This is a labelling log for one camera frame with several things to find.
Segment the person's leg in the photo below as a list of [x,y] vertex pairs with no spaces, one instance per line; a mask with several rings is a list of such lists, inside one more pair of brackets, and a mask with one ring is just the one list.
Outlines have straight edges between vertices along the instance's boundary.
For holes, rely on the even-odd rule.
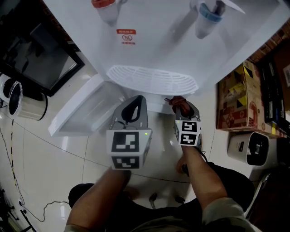
[[[72,208],[75,202],[94,184],[78,184],[73,187],[68,196]],[[106,223],[107,231],[131,231],[137,226],[158,218],[155,210],[140,206],[133,202],[127,192],[121,192]]]
[[[208,165],[218,174],[228,197],[236,201],[244,210],[247,210],[254,196],[254,186],[252,182],[243,174],[231,169],[226,169],[208,162]],[[196,199],[178,207],[175,215],[188,223],[199,225],[202,219],[202,209]]]
[[68,204],[72,208],[75,202],[86,192],[88,191],[91,186],[93,186],[93,183],[87,183],[87,184],[78,184],[74,186],[68,195]]
[[228,197],[237,202],[245,212],[254,197],[255,188],[253,183],[237,171],[223,168],[212,162],[209,162],[208,165],[218,174],[226,188]]

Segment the shirt sleeve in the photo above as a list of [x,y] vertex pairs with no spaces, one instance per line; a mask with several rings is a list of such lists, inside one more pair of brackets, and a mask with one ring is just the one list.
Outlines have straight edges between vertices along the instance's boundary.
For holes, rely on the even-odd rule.
[[89,232],[89,230],[75,225],[66,225],[64,232]]
[[209,231],[220,227],[233,231],[254,232],[251,224],[245,219],[241,206],[231,198],[221,198],[210,203],[203,211],[202,222]]

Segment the label sticker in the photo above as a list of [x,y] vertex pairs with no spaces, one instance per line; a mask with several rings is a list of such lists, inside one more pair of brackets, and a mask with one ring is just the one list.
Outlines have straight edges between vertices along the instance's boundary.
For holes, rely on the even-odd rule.
[[265,80],[265,70],[262,68],[262,72],[263,72],[263,80]]
[[195,145],[196,135],[195,134],[181,134],[180,144],[183,145]]
[[283,99],[281,100],[281,118],[285,118],[284,102],[283,102]]
[[136,30],[134,29],[117,29],[117,34],[120,34],[120,39],[122,44],[130,44],[135,45],[135,42],[132,41],[134,39],[134,35],[136,34]]
[[183,121],[182,131],[197,132],[196,122]]
[[112,161],[116,169],[138,169],[138,156],[112,156]]
[[117,29],[117,34],[136,34],[136,30],[133,30],[133,29]]
[[175,124],[175,135],[176,135],[177,141],[179,141],[179,130],[176,124]]
[[112,152],[139,152],[139,133],[135,131],[115,132]]
[[288,66],[286,66],[284,69],[284,75],[286,78],[286,83],[287,83],[287,87],[290,86],[290,64]]
[[243,151],[243,148],[244,148],[244,142],[241,142],[240,143],[240,147],[239,147],[239,151],[242,152]]
[[269,67],[270,67],[270,70],[271,70],[271,75],[273,77],[275,75],[275,73],[274,73],[274,69],[273,69],[272,63],[269,63]]
[[269,102],[269,118],[273,117],[273,101]]

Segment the person's arm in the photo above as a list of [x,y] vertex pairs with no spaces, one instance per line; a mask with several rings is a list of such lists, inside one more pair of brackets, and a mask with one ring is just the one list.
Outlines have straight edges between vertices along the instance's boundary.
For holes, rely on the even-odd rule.
[[67,225],[76,225],[88,230],[102,229],[128,179],[128,173],[125,171],[109,168],[74,204]]
[[190,146],[182,146],[189,178],[194,193],[204,210],[211,202],[226,198],[227,192],[219,176],[203,160],[200,153]]

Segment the white grill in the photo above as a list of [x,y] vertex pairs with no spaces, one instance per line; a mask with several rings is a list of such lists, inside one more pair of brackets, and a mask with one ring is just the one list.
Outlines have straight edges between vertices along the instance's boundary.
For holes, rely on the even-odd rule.
[[152,68],[114,65],[107,75],[118,85],[153,94],[185,95],[198,90],[192,76]]

